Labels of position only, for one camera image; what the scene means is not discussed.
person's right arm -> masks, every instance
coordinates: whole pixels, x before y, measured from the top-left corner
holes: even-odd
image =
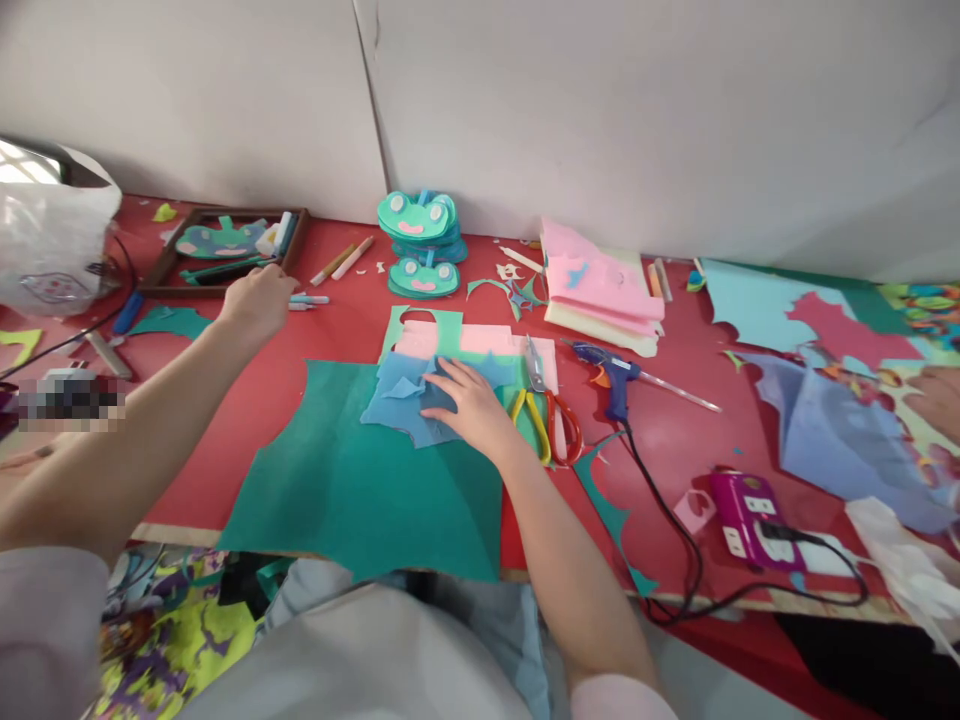
[[[530,580],[563,654],[569,690],[597,675],[639,680],[659,691],[640,623],[613,571],[480,373],[440,359],[450,375],[425,375],[457,403],[422,414],[440,420],[486,455],[510,493]]]

black cable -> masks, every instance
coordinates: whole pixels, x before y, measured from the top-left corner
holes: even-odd
[[[853,600],[835,600],[833,598],[823,597],[822,595],[815,595],[813,593],[808,593],[803,590],[797,590],[795,588],[785,587],[783,585],[776,585],[774,583],[750,583],[744,585],[742,588],[736,592],[728,595],[727,597],[717,600],[716,602],[710,603],[706,607],[700,608],[699,610],[690,610],[690,605],[693,603],[694,597],[697,594],[697,591],[700,589],[700,583],[703,581],[703,555],[700,553],[700,548],[697,545],[696,541],[693,539],[693,536],[690,535],[690,532],[684,527],[676,515],[673,514],[673,511],[669,508],[666,501],[664,501],[663,496],[660,494],[660,490],[657,488],[656,483],[653,481],[653,477],[650,475],[650,471],[647,470],[647,466],[644,464],[643,460],[640,458],[640,453],[637,450],[637,444],[633,437],[633,428],[630,427],[630,423],[627,421],[623,422],[624,432],[627,435],[627,440],[630,444],[630,453],[633,455],[634,461],[637,463],[637,466],[640,468],[640,472],[643,474],[644,480],[646,480],[647,485],[650,487],[650,491],[653,493],[653,497],[657,502],[657,505],[660,506],[660,510],[667,516],[667,519],[670,520],[671,524],[680,532],[681,537],[683,537],[686,544],[693,551],[693,556],[696,564],[695,579],[692,586],[689,590],[686,590],[684,593],[683,602],[680,605],[680,609],[676,614],[672,613],[666,608],[662,603],[657,600],[651,600],[650,598],[645,598],[645,607],[647,611],[647,617],[650,622],[654,625],[660,627],[669,627],[672,625],[677,625],[681,622],[686,622],[687,620],[695,620],[696,618],[706,617],[711,615],[718,610],[722,610],[729,605],[732,605],[737,600],[749,595],[755,590],[777,590],[779,592],[785,592],[790,595],[795,595],[797,597],[808,598],[810,600],[817,600],[818,602],[826,603],[828,605],[837,605],[840,607],[857,607],[862,605],[867,601],[867,598],[870,597],[870,590],[867,587],[866,581],[863,579],[863,575],[860,574],[856,566],[850,561],[850,559],[842,553],[840,550],[835,548],[830,543],[826,542],[822,538],[817,537],[816,535],[810,535],[808,533],[800,532],[799,530],[794,530],[783,525],[774,525],[772,523],[763,523],[763,533],[767,537],[773,537],[781,540],[788,540],[791,542],[809,542],[814,545],[822,545],[823,547],[829,548],[837,557],[839,557],[844,564],[850,568],[850,571],[853,573],[854,578],[857,581],[857,586],[859,588],[859,595]],[[653,608],[656,607],[658,611],[663,613],[666,616],[666,619],[662,617],[657,617],[653,614]]]
[[[15,372],[18,372],[18,371],[20,371],[20,370],[23,370],[23,369],[24,369],[25,367],[27,367],[28,365],[32,365],[33,363],[35,363],[35,362],[36,362],[37,360],[39,360],[40,358],[46,357],[46,356],[49,355],[50,353],[52,353],[52,352],[54,352],[54,351],[56,351],[56,350],[59,350],[59,349],[62,348],[64,345],[69,345],[70,343],[72,343],[72,342],[74,342],[74,341],[76,341],[76,340],[79,340],[80,338],[82,338],[82,337],[83,337],[84,335],[86,335],[87,333],[92,332],[92,331],[94,331],[94,330],[100,329],[101,327],[103,327],[104,325],[106,325],[108,322],[110,322],[111,320],[113,320],[113,318],[115,318],[117,315],[119,315],[119,314],[120,314],[120,311],[123,310],[123,308],[125,308],[125,307],[127,306],[127,302],[129,302],[130,298],[133,296],[133,293],[135,293],[135,292],[137,291],[137,271],[136,271],[136,269],[133,267],[133,260],[130,259],[130,253],[127,252],[127,248],[124,247],[124,245],[123,245],[122,242],[120,242],[120,238],[118,238],[116,235],[114,235],[114,236],[113,236],[113,239],[117,241],[117,244],[120,246],[120,249],[123,251],[123,256],[124,256],[124,257],[126,258],[126,260],[127,260],[127,268],[129,268],[129,270],[130,270],[130,292],[127,293],[127,297],[124,299],[124,301],[123,301],[122,303],[120,303],[120,304],[116,307],[116,309],[113,310],[111,313],[109,313],[106,317],[98,320],[97,322],[95,322],[93,325],[91,325],[90,327],[86,328],[85,330],[81,330],[81,331],[78,332],[76,335],[73,335],[72,337],[67,338],[67,339],[64,340],[63,342],[57,343],[57,344],[54,345],[53,347],[47,348],[46,350],[44,350],[42,353],[40,353],[40,354],[38,354],[38,355],[34,355],[32,358],[30,358],[30,359],[27,360],[26,362],[20,363],[19,365],[16,365],[15,367],[9,368],[9,369],[6,370],[3,374],[0,374],[0,382],[3,382],[3,381],[6,380],[8,377],[10,377],[11,375],[13,375]]]

wooden frame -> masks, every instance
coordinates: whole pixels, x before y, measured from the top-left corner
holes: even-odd
[[[307,221],[310,219],[310,213],[306,208],[229,208],[229,207],[204,207],[194,208],[177,228],[173,237],[167,243],[167,246],[160,253],[157,262],[150,268],[150,272],[140,283],[138,290],[144,297],[149,298],[213,298],[223,297],[227,291],[226,285],[166,285],[164,284],[170,273],[173,272],[180,255],[177,253],[177,240],[183,235],[188,227],[202,225],[211,220],[217,220],[223,215],[229,215],[236,224],[247,224],[260,220],[266,220],[268,224],[279,222],[283,213],[291,212],[297,216],[297,227],[293,231],[293,237],[290,239],[290,245],[287,252],[280,261],[281,269],[288,275],[292,273],[294,265],[300,258],[303,250],[303,239],[307,232]]]

blue hot glue gun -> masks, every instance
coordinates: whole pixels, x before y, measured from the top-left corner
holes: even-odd
[[[627,383],[636,380],[641,375],[646,375],[646,373],[636,363],[624,360],[593,343],[571,342],[570,340],[564,340],[564,342],[573,347],[573,351],[580,360],[600,368],[600,374],[591,378],[590,382],[610,388],[610,404],[607,405],[605,414],[614,422],[626,423]]]

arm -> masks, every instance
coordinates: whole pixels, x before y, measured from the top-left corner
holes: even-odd
[[[459,360],[450,375],[425,375],[457,403],[423,415],[441,420],[486,455],[510,493],[530,580],[567,666],[570,692],[593,676],[626,675],[658,689],[643,630],[587,531],[560,496],[539,458],[513,426],[489,384]]]
[[[74,434],[11,493],[0,508],[0,551],[62,545],[112,567],[234,380],[283,327],[295,285],[276,265],[231,285],[217,320],[130,395],[113,430]]]

